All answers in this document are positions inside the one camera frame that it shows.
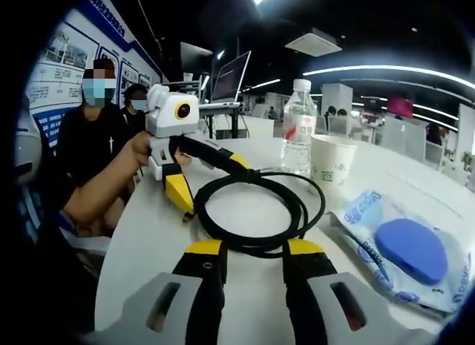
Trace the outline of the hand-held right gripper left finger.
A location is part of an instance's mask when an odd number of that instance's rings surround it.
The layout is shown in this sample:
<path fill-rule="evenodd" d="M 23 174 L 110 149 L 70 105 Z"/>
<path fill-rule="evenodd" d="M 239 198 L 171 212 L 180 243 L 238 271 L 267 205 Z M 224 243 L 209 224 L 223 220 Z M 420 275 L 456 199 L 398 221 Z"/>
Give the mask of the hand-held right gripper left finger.
<path fill-rule="evenodd" d="M 125 302 L 112 344 L 216 344 L 227 273 L 220 240 L 191 244 L 172 272 L 161 272 Z"/>

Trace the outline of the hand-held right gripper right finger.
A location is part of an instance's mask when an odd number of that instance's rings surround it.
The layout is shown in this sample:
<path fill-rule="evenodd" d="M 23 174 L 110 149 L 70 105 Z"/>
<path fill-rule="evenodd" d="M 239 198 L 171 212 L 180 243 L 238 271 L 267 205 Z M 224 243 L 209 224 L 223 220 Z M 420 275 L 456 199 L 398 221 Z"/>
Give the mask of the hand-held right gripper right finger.
<path fill-rule="evenodd" d="M 296 344 L 407 343 L 408 330 L 384 298 L 355 275 L 338 272 L 321 246 L 288 240 L 283 276 Z"/>

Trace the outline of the person's left hand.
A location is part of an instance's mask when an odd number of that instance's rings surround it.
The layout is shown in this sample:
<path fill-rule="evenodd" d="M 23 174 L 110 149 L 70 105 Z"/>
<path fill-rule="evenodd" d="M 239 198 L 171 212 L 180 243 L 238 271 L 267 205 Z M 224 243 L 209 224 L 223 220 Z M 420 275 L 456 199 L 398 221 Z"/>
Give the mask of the person's left hand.
<path fill-rule="evenodd" d="M 151 153 L 150 139 L 150 133 L 141 131 L 128 142 L 133 155 L 138 160 L 139 166 L 146 166 L 148 164 L 148 157 Z M 179 148 L 176 148 L 174 158 L 179 165 L 189 165 L 191 163 L 191 157 L 182 152 Z"/>

